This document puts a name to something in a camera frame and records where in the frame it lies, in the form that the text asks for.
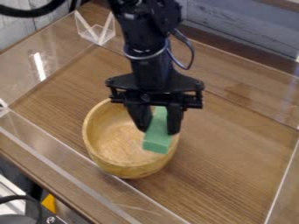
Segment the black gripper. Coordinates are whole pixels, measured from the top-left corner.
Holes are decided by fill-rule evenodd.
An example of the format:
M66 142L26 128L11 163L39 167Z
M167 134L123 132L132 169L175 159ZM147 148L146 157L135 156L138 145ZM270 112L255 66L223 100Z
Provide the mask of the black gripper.
M107 79L114 103L127 105L135 126L147 132L152 121L150 106L167 107L168 134L181 132L183 111L203 107L205 83L181 73L183 65L170 51L156 53L126 51L132 71Z

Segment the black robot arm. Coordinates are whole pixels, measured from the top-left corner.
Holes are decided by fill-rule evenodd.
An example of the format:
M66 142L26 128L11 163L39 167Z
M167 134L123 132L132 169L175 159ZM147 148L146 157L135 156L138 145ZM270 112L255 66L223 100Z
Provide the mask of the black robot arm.
M205 83L179 73L183 65L174 57L170 37L191 41L178 30L182 6L176 0L107 0L124 37L124 55L132 72L106 81L110 99L124 104L139 130L154 122L151 107L167 110L167 132L181 132L183 112L203 107Z

